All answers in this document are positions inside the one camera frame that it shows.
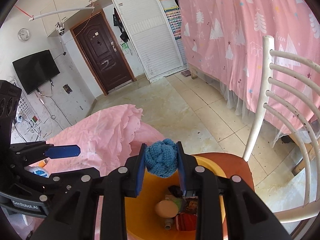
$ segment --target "security camera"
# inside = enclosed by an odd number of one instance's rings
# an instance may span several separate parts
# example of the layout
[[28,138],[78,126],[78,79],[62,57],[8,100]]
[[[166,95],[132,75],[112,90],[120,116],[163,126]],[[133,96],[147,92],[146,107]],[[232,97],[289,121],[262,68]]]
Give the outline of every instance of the security camera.
[[60,36],[64,34],[64,24],[57,23],[57,32]]

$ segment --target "chair backrest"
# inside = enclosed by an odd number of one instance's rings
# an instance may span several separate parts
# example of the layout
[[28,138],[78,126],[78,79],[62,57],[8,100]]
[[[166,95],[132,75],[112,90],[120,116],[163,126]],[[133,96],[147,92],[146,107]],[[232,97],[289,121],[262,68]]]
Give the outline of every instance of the chair backrest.
[[310,68],[314,69],[318,73],[320,73],[320,66],[315,62],[309,59],[306,59],[304,57],[300,57],[296,54],[274,50],[275,43],[274,43],[274,38],[272,36],[263,36],[262,46],[263,46],[263,61],[262,61],[260,93],[259,93],[255,118],[250,130],[248,141],[246,143],[243,158],[245,161],[249,160],[253,147],[258,138],[258,134],[261,129],[261,125],[262,125],[266,110],[268,110],[271,114],[273,114],[279,120],[281,120],[284,123],[284,125],[290,130],[290,132],[294,134],[296,141],[298,143],[298,146],[300,147],[300,150],[302,152],[303,160],[305,162],[306,188],[305,188],[304,205],[295,209],[276,213],[276,215],[278,215],[277,216],[278,219],[281,222],[299,221],[299,220],[316,216],[320,211],[320,201],[310,203],[311,170],[310,170],[310,161],[309,161],[305,144],[303,143],[303,140],[301,139],[301,137],[299,136],[299,134],[297,133],[297,130],[293,127],[293,125],[281,113],[279,113],[277,110],[275,110],[270,105],[268,105],[269,98],[274,99],[275,101],[277,101],[278,103],[286,107],[288,110],[290,110],[300,120],[304,128],[308,131],[308,134],[312,142],[312,146],[316,153],[316,164],[317,164],[316,201],[320,198],[320,149],[319,149],[316,135],[313,129],[311,128],[308,120],[292,104],[290,104],[285,99],[271,92],[271,85],[276,85],[284,90],[287,90],[293,95],[297,96],[312,110],[312,112],[316,115],[318,120],[320,120],[320,111],[318,107],[316,107],[314,103],[303,93],[301,93],[294,87],[284,82],[274,79],[273,71],[276,70],[300,80],[301,82],[309,86],[312,90],[314,90],[318,95],[320,95],[320,87],[309,78],[303,76],[302,74],[297,73],[296,71],[291,70],[289,68],[274,64],[274,57],[282,57],[282,58],[300,62],[301,64],[307,65]]

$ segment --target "orange plastic container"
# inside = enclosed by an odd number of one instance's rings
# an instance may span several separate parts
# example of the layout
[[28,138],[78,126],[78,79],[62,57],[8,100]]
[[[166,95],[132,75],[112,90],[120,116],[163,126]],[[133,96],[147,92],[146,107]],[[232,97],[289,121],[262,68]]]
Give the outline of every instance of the orange plastic container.
[[[195,156],[199,165],[214,174],[226,177],[223,170],[213,161]],[[178,173],[167,179],[159,178],[145,171],[142,190],[137,198],[125,198],[125,216],[128,233],[138,240],[194,240],[196,231],[177,231],[175,226],[164,229],[164,219],[157,216],[156,204],[164,199],[168,187],[179,185]],[[225,218],[223,199],[220,197],[222,221]]]

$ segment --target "wooden door frame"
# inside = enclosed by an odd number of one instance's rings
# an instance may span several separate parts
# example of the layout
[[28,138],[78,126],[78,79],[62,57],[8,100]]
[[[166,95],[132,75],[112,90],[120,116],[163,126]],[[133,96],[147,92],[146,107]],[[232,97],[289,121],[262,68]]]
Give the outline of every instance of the wooden door frame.
[[99,87],[101,88],[103,94],[106,96],[106,95],[108,94],[108,91],[107,91],[106,88],[103,86],[103,83],[101,82],[99,76],[98,76],[98,75],[96,74],[96,72],[94,71],[94,68],[92,67],[92,65],[91,65],[91,63],[90,63],[90,61],[89,61],[86,53],[84,52],[82,46],[80,45],[80,42],[78,41],[78,39],[77,39],[77,37],[76,37],[76,35],[75,35],[75,33],[74,33],[74,29],[75,29],[76,27],[78,27],[79,25],[81,25],[81,24],[84,23],[85,21],[89,21],[91,18],[93,18],[94,16],[96,16],[96,15],[98,15],[98,14],[101,14],[101,15],[102,15],[102,18],[104,19],[104,22],[105,22],[105,24],[106,24],[106,26],[107,26],[107,28],[108,28],[108,31],[109,31],[109,33],[110,33],[110,35],[111,35],[111,37],[112,37],[112,39],[113,39],[113,41],[114,41],[114,43],[115,43],[115,46],[116,46],[117,50],[119,51],[119,53],[120,53],[120,55],[121,55],[121,57],[122,57],[122,60],[123,60],[123,62],[124,62],[124,64],[125,64],[126,68],[128,69],[128,71],[129,71],[129,73],[130,73],[130,76],[131,76],[131,78],[132,78],[132,81],[136,81],[137,79],[136,79],[135,76],[133,75],[132,69],[130,68],[130,66],[129,66],[128,62],[127,62],[127,59],[125,58],[125,56],[124,56],[124,54],[123,54],[123,52],[122,52],[122,49],[121,49],[121,47],[119,46],[118,40],[117,40],[115,34],[113,33],[110,25],[109,25],[109,22],[108,22],[108,20],[107,20],[107,18],[106,18],[106,15],[105,15],[103,9],[101,9],[101,10],[98,11],[96,14],[91,15],[91,16],[88,17],[87,19],[82,20],[81,22],[77,23],[75,26],[73,26],[72,28],[70,28],[70,32],[71,32],[71,34],[72,34],[73,39],[75,40],[75,43],[76,43],[76,45],[77,45],[77,47],[78,47],[78,49],[79,49],[82,57],[84,58],[84,61],[86,62],[88,68],[90,69],[92,75],[94,76],[94,79],[95,79],[96,82],[98,83],[98,85],[99,85]]

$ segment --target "television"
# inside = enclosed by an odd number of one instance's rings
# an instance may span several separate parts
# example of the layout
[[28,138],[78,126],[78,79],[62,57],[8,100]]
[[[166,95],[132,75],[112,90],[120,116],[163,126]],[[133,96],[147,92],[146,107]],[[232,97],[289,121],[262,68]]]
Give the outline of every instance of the television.
[[12,64],[28,95],[60,73],[49,50],[23,57]]

